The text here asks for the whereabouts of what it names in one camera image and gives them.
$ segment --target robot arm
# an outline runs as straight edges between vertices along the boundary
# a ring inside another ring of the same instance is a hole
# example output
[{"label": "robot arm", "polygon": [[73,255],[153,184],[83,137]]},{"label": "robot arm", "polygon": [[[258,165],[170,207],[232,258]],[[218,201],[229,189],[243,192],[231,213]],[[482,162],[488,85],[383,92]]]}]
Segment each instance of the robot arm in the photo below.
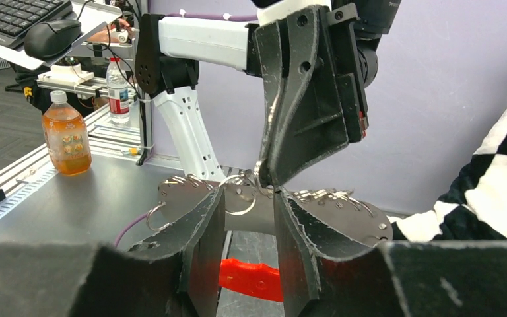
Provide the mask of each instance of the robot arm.
[{"label": "robot arm", "polygon": [[[401,0],[252,1],[259,8],[259,24],[144,15],[141,38],[151,41],[137,50],[137,80],[156,98],[183,88],[195,90],[197,61],[263,77],[267,120],[255,171],[260,185],[281,186],[364,138],[368,128],[364,88],[376,76],[376,49]],[[171,104],[176,107],[173,114],[189,108]],[[200,114],[192,116],[165,120],[172,126],[185,172],[214,175],[219,165],[212,148],[197,149],[210,145],[205,133],[178,140],[185,122],[202,126]],[[212,158],[210,166],[200,162],[205,151]]]}]

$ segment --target black keyboard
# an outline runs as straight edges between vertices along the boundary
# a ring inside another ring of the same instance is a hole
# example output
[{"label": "black keyboard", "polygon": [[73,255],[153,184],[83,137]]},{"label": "black keyboard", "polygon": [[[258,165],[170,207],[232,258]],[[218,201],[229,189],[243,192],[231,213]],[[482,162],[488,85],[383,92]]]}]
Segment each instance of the black keyboard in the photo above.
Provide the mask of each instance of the black keyboard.
[{"label": "black keyboard", "polygon": [[17,48],[31,26],[71,12],[70,0],[0,0],[0,45]]}]

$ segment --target red handle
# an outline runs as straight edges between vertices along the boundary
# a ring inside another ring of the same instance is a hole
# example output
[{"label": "red handle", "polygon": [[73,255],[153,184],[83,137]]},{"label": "red handle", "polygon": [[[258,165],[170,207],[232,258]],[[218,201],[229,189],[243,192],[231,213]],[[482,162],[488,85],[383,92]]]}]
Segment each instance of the red handle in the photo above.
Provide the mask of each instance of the red handle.
[{"label": "red handle", "polygon": [[220,263],[219,285],[259,299],[283,302],[279,270],[265,264],[225,259]]}]

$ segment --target orange liquid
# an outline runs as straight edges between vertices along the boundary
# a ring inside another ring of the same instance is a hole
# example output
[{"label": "orange liquid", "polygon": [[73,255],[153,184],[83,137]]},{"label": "orange liquid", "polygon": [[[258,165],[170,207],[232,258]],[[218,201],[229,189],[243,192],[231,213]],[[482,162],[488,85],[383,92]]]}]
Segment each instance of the orange liquid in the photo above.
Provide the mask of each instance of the orange liquid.
[{"label": "orange liquid", "polygon": [[62,174],[86,172],[92,164],[88,132],[81,114],[74,108],[51,106],[42,117],[51,162]]}]

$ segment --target plastic bottle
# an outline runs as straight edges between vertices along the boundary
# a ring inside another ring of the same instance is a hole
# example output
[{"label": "plastic bottle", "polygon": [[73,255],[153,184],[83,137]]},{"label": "plastic bottle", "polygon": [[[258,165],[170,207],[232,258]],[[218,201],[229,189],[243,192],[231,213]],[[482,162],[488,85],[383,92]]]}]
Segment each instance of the plastic bottle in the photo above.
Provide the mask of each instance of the plastic bottle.
[{"label": "plastic bottle", "polygon": [[111,57],[106,82],[110,95],[110,118],[115,123],[127,123],[129,121],[129,91],[125,72],[119,69],[119,58]]},{"label": "plastic bottle", "polygon": [[67,103],[64,91],[52,91],[51,101],[42,117],[51,162],[64,175],[86,172],[92,157],[83,116]]}]

